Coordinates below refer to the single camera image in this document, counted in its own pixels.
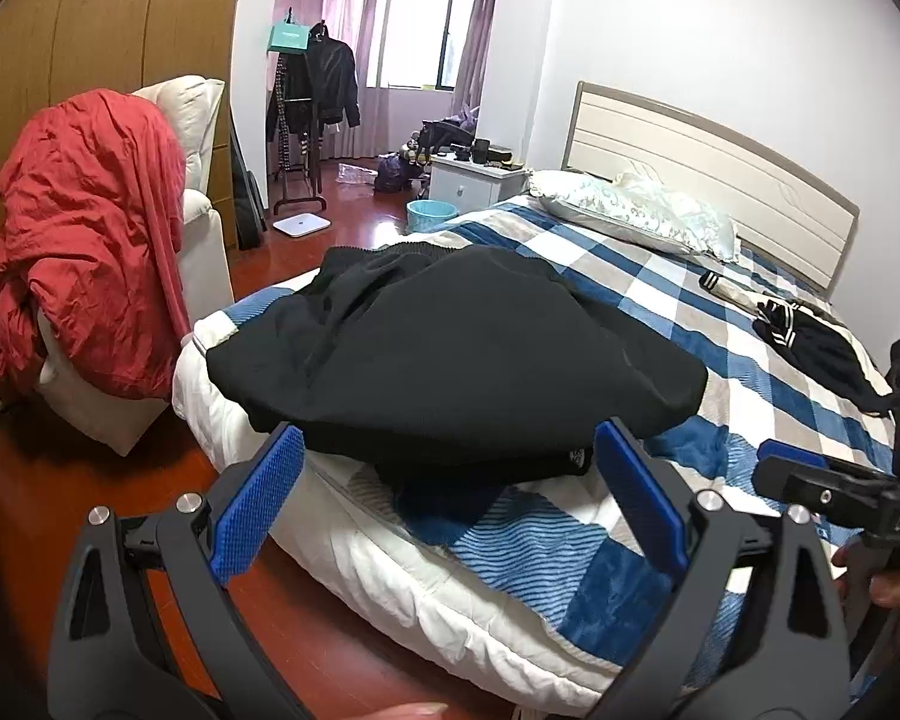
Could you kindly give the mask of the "black trousers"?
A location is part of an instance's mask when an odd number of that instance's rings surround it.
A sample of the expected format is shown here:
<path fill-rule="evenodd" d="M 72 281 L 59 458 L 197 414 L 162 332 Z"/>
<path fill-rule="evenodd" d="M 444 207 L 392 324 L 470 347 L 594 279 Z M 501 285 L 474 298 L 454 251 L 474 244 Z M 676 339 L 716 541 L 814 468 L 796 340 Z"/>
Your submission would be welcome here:
<path fill-rule="evenodd" d="M 595 429 L 696 415 L 696 356 L 541 259 L 490 245 L 331 249 L 206 356 L 260 433 L 374 468 L 411 517 L 473 522 L 509 486 L 583 475 Z"/>

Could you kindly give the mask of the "navy jacket white stripes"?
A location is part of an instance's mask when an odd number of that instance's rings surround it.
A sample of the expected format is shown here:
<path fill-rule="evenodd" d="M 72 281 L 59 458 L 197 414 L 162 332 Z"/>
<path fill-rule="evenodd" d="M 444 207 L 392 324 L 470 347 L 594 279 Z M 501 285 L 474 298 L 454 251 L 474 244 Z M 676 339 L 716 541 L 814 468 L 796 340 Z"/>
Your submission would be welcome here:
<path fill-rule="evenodd" d="M 891 388 L 847 333 L 788 302 L 758 302 L 754 332 L 790 366 L 857 410 L 888 416 Z"/>

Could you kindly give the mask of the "cream wooden headboard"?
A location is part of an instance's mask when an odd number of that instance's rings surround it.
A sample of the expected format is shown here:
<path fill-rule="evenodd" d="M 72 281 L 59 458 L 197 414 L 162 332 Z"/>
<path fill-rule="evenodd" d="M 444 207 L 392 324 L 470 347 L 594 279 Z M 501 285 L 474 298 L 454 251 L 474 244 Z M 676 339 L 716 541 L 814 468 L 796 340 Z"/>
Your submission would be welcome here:
<path fill-rule="evenodd" d="M 860 210 L 802 166 L 717 122 L 639 94 L 578 83 L 562 156 L 603 179 L 652 177 L 722 210 L 752 249 L 832 293 Z"/>

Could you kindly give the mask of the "white pillow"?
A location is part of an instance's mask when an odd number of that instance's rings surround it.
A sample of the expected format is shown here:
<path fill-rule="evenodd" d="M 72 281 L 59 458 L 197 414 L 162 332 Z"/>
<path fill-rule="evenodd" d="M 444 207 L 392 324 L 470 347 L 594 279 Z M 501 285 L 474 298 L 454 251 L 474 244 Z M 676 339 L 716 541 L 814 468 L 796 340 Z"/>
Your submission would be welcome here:
<path fill-rule="evenodd" d="M 572 171 L 535 171 L 526 193 L 549 215 L 618 241 L 674 255 L 707 255 L 735 263 L 741 244 L 735 221 L 689 193 L 642 172 L 614 179 Z"/>

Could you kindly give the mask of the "white bedside cabinet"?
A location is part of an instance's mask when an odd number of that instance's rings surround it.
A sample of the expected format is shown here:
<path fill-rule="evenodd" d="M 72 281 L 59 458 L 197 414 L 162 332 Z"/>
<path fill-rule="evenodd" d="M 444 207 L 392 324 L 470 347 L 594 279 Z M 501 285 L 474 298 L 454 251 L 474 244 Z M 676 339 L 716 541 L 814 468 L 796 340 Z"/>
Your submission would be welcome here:
<path fill-rule="evenodd" d="M 430 160 L 429 199 L 450 203 L 464 215 L 520 195 L 526 179 L 525 169 L 509 171 L 453 160 L 450 156 L 434 156 Z"/>

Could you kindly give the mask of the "red jacket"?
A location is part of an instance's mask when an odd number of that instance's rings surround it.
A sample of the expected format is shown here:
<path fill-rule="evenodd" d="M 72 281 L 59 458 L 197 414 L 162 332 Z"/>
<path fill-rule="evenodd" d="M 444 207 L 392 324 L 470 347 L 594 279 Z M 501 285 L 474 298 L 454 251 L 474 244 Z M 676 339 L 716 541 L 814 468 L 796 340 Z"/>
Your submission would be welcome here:
<path fill-rule="evenodd" d="M 80 377 L 164 398 L 183 338 L 159 271 L 175 268 L 183 154 L 159 109 L 92 89 L 30 119 L 0 171 L 0 397 L 25 397 L 45 316 Z"/>

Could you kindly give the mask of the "light blue bucket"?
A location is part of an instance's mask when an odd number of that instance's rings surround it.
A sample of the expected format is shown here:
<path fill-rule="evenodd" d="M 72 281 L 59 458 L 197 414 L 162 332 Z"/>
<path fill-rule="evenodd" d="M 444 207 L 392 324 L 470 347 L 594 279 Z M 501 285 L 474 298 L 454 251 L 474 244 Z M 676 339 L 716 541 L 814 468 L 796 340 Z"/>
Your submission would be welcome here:
<path fill-rule="evenodd" d="M 458 216 L 458 208 L 440 200 L 419 199 L 406 204 L 406 231 L 425 232 Z"/>

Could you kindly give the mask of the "white bathroom scale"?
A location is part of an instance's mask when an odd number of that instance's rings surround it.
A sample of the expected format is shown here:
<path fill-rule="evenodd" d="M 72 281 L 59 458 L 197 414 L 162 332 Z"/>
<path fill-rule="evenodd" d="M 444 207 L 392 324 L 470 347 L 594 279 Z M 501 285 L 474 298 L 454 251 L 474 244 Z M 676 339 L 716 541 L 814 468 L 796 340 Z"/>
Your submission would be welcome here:
<path fill-rule="evenodd" d="M 315 213 L 297 213 L 297 215 L 286 216 L 272 222 L 272 229 L 281 232 L 284 236 L 292 239 L 305 238 L 315 232 L 325 231 L 331 226 L 331 221 L 325 216 L 315 215 Z"/>

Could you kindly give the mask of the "purple bag on floor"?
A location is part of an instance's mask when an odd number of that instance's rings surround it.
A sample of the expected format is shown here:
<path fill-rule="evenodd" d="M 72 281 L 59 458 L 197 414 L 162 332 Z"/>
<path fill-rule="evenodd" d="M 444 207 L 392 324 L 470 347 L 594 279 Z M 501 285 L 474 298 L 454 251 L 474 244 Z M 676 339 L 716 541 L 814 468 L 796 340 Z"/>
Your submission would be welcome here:
<path fill-rule="evenodd" d="M 411 188 L 413 165 L 398 153 L 380 154 L 377 161 L 377 176 L 374 179 L 375 192 L 400 193 Z"/>

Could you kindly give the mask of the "black coat rack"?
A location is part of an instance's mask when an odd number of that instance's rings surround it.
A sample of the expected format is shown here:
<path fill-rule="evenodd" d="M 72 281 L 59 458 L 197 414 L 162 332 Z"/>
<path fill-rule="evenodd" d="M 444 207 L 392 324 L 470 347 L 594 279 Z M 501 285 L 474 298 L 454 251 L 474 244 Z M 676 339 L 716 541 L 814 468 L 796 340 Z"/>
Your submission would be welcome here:
<path fill-rule="evenodd" d="M 295 23 L 292 8 L 287 10 L 284 20 Z M 279 197 L 269 204 L 271 215 L 278 218 L 281 211 L 306 203 L 316 203 L 325 211 L 320 169 L 320 117 L 308 78 L 307 51 L 274 55 L 276 70 L 268 122 L 278 150 L 274 177 L 279 182 Z"/>

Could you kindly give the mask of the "black hanging jacket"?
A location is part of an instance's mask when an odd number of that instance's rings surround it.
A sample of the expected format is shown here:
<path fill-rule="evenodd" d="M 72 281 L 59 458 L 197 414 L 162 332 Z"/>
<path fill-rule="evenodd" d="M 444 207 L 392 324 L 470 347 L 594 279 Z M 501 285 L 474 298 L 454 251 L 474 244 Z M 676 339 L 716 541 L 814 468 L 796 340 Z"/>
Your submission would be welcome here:
<path fill-rule="evenodd" d="M 325 21 L 308 33 L 307 70 L 320 122 L 361 125 L 356 57 L 346 43 L 329 36 Z"/>

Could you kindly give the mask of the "brown wooden wardrobe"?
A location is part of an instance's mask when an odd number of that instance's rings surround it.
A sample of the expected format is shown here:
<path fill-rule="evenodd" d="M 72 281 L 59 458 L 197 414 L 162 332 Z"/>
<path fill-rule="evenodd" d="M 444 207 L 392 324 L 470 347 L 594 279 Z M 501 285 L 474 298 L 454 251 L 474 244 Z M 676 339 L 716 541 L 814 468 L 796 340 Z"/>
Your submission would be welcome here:
<path fill-rule="evenodd" d="M 1 0 L 0 167 L 35 112 L 94 88 L 228 80 L 237 0 Z M 0 221 L 2 203 L 0 200 Z"/>

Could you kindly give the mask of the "pink window curtains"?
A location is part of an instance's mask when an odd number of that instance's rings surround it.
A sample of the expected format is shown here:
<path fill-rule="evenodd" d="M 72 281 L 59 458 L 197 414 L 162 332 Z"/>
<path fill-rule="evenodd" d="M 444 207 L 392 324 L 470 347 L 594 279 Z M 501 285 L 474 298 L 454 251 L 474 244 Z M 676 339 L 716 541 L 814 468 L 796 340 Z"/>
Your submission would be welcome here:
<path fill-rule="evenodd" d="M 325 23 L 356 60 L 361 123 L 326 127 L 325 158 L 374 158 L 425 121 L 479 115 L 496 0 L 276 0 L 274 13 Z"/>

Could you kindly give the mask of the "teal paper bag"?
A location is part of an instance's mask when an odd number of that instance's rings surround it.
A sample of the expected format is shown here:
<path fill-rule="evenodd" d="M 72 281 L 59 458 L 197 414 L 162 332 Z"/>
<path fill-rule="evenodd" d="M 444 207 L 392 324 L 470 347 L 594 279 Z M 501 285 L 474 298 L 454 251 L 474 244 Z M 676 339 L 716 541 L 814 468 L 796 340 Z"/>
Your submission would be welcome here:
<path fill-rule="evenodd" d="M 310 39 L 310 26 L 294 21 L 278 21 L 269 32 L 268 50 L 272 54 L 304 54 Z"/>

